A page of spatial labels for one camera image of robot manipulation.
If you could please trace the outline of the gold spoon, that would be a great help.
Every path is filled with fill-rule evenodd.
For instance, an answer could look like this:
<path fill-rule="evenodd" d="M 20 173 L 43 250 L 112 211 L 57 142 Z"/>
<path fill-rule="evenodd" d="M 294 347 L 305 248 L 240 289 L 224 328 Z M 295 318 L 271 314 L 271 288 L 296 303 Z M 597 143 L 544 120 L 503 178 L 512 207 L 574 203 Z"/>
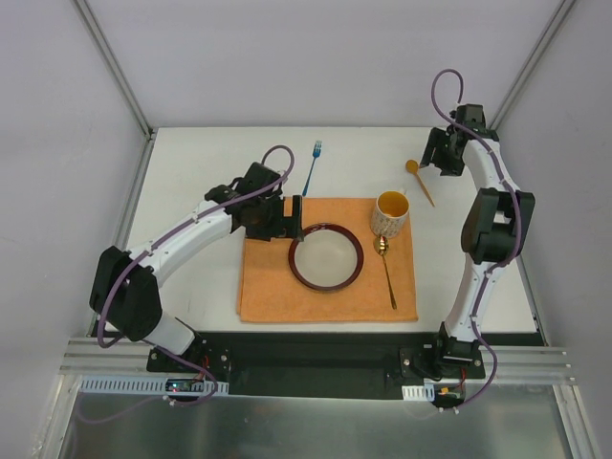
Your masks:
<path fill-rule="evenodd" d="M 435 206 L 435 202 L 432 199 L 425 183 L 423 182 L 421 176 L 420 176 L 420 164 L 415 161 L 415 160 L 408 160 L 405 163 L 405 169 L 406 171 L 411 174 L 418 182 L 422 192 L 425 194 L 427 200 L 429 201 L 429 203 L 434 207 Z"/>
<path fill-rule="evenodd" d="M 393 290 L 393 286 L 391 283 L 390 273 L 388 270 L 388 265 L 387 265 L 387 260 L 386 260 L 386 256 L 389 250 L 389 243 L 388 243 L 387 238 L 383 235 L 378 235 L 374 242 L 374 246 L 375 246 L 375 250 L 377 254 L 382 259 L 391 307 L 393 310 L 397 310 L 398 309 L 397 300 L 394 295 L 394 290 Z"/>

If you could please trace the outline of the red rimmed plate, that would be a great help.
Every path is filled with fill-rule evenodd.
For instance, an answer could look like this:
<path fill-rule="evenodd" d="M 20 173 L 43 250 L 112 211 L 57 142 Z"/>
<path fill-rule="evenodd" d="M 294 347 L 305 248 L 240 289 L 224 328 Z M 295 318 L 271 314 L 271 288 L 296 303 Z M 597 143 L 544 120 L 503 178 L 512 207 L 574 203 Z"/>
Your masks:
<path fill-rule="evenodd" d="M 317 223 L 303 231 L 288 250 L 294 277 L 304 286 L 331 293 L 350 286 L 361 274 L 364 252 L 349 229 L 332 223 Z"/>

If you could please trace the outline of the orange cloth placemat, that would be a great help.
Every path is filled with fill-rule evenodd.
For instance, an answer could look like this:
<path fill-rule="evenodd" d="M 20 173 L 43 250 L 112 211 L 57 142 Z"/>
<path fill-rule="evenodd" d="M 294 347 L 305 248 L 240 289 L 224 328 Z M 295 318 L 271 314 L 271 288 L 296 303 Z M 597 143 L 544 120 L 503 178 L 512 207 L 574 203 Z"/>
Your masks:
<path fill-rule="evenodd" d="M 390 241 L 386 256 L 398 309 L 390 303 L 383 261 L 370 229 L 373 198 L 306 198 L 302 221 L 341 225 L 352 231 L 364 252 L 359 277 L 348 287 L 331 293 L 302 285 L 288 263 L 290 239 L 264 242 L 246 239 L 237 311 L 253 323 L 399 322 L 416 321 L 417 296 L 409 223 Z"/>

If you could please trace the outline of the white floral mug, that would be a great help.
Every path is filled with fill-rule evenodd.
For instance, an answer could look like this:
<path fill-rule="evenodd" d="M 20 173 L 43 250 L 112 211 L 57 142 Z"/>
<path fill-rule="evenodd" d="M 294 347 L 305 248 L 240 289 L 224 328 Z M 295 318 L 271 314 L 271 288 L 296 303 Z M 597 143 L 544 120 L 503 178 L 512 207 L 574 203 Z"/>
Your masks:
<path fill-rule="evenodd" d="M 370 229 L 376 236 L 397 237 L 409 217 L 410 203 L 401 189 L 388 190 L 375 200 Z"/>

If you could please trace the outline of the blue metal fork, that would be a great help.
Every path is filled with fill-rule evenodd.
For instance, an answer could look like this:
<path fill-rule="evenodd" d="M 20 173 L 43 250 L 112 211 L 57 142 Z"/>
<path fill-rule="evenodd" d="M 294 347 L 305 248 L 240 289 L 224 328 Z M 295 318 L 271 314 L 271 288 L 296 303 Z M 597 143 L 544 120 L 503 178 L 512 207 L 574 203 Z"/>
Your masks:
<path fill-rule="evenodd" d="M 321 149 L 322 149 L 322 141 L 317 140 L 313 148 L 312 160 L 311 160 L 308 176 L 305 181 L 304 187 L 302 188 L 302 192 L 301 192 L 302 197 L 306 197 L 308 194 L 309 186 L 312 181 L 312 176 L 313 176 L 314 169 L 315 169 L 315 164 L 316 164 L 317 159 L 320 157 Z"/>

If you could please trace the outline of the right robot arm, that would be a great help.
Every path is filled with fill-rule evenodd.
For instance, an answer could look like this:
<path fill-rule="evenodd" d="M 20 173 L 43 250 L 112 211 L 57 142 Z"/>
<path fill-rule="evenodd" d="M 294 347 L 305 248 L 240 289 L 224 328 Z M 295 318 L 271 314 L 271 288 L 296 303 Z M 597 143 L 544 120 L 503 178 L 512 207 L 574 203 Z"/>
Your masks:
<path fill-rule="evenodd" d="M 476 195 L 461 232 L 466 263 L 457 296 L 432 345 L 412 361 L 414 373 L 434 381 L 459 376 L 480 360 L 492 289 L 520 255 L 536 204 L 510 177 L 482 106 L 461 104 L 449 119 L 447 129 L 431 130 L 421 164 L 444 176 L 469 171 Z"/>

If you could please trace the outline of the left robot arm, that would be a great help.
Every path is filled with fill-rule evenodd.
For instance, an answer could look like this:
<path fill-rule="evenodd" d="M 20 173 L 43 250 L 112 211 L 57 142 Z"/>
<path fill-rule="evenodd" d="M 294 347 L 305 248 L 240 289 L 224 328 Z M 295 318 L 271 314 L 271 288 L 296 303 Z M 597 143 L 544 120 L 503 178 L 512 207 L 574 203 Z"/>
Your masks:
<path fill-rule="evenodd" d="M 194 255 L 238 229 L 256 240 L 301 239 L 302 198 L 286 198 L 283 180 L 262 163 L 253 163 L 244 176 L 210 189 L 166 234 L 128 251 L 106 249 L 89 299 L 98 323 L 110 323 L 131 341 L 165 349 L 181 371 L 196 369 L 203 350 L 194 331 L 164 311 L 160 289 Z"/>

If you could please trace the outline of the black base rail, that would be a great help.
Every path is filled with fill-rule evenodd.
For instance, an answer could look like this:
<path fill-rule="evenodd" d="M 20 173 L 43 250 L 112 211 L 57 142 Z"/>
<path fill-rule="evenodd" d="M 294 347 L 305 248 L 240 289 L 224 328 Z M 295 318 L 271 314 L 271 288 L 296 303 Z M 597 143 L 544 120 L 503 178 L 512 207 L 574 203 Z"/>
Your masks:
<path fill-rule="evenodd" d="M 191 373 L 203 365 L 243 396 L 399 400 L 425 380 L 482 381 L 483 358 L 443 366 L 432 333 L 200 332 L 177 362 L 150 351 L 150 373 Z"/>

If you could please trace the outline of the right aluminium frame post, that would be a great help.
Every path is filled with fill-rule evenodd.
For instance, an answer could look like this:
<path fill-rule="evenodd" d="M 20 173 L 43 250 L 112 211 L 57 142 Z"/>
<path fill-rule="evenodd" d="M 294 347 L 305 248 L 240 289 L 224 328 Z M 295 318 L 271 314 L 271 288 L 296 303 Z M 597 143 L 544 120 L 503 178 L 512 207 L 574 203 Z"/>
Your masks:
<path fill-rule="evenodd" d="M 577 0 L 561 0 L 557 2 L 544 28 L 537 37 L 534 46 L 527 54 L 509 89 L 501 99 L 499 107 L 490 118 L 487 118 L 489 128 L 495 131 L 501 128 L 505 118 L 507 118 L 517 103 L 530 78 L 536 72 L 537 67 L 557 38 L 577 3 Z"/>

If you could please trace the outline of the aluminium frame post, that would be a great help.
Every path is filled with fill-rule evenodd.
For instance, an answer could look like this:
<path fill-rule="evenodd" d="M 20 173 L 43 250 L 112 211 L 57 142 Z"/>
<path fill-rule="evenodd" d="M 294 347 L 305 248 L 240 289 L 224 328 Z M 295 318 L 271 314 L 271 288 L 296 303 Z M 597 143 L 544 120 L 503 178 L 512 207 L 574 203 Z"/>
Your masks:
<path fill-rule="evenodd" d="M 92 9 L 90 2 L 86 0 L 73 0 L 73 6 L 83 25 L 92 38 L 98 53 L 104 62 L 107 70 L 110 73 L 121 97 L 127 105 L 134 121 L 139 126 L 139 130 L 146 139 L 151 139 L 154 134 L 154 128 L 150 125 L 137 97 L 122 70 L 120 63 L 111 47 L 111 44 L 106 37 L 97 16 Z"/>
<path fill-rule="evenodd" d="M 501 99 L 499 107 L 490 118 L 487 118 L 489 128 L 495 131 L 501 128 L 505 118 L 507 118 L 517 103 L 530 78 L 536 72 L 537 67 L 557 38 L 577 3 L 577 0 L 561 0 L 557 2 L 544 28 L 537 37 L 534 46 L 527 54 L 509 89 Z"/>

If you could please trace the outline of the aluminium front rail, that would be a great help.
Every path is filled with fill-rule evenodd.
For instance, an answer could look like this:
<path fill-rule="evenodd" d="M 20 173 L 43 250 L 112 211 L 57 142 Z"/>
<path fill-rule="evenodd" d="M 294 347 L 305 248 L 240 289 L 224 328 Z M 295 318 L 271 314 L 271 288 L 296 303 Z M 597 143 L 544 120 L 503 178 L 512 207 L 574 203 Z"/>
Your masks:
<path fill-rule="evenodd" d="M 205 348 L 205 363 L 213 374 L 227 378 L 230 374 L 253 368 L 272 370 L 309 368 L 381 369 L 405 379 L 422 379 L 426 371 L 434 372 L 428 358 L 429 344 L 399 346 L 346 343 L 305 343 L 275 345 L 255 343 L 252 336 L 216 337 Z M 94 339 L 69 341 L 59 372 L 67 374 L 100 374 L 141 376 L 151 374 L 187 374 L 194 370 L 145 343 L 120 342 L 109 349 Z M 552 347 L 496 346 L 467 367 L 470 379 L 483 381 L 495 373 L 496 381 L 528 383 L 568 383 L 575 381 L 572 365 L 564 350 Z"/>

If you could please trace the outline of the left aluminium frame post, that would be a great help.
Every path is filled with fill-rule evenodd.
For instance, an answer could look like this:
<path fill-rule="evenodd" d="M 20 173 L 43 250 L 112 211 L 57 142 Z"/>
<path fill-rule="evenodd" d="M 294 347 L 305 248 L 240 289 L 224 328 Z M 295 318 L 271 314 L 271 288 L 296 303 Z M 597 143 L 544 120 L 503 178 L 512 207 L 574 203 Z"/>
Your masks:
<path fill-rule="evenodd" d="M 86 0 L 73 0 L 73 6 L 83 25 L 92 38 L 98 53 L 104 62 L 107 70 L 110 73 L 121 97 L 127 105 L 134 121 L 139 126 L 139 130 L 146 139 L 151 139 L 154 134 L 154 128 L 150 125 L 137 97 L 122 70 L 120 63 L 111 47 L 111 44 L 106 37 L 97 16 L 92 9 L 90 2 Z"/>

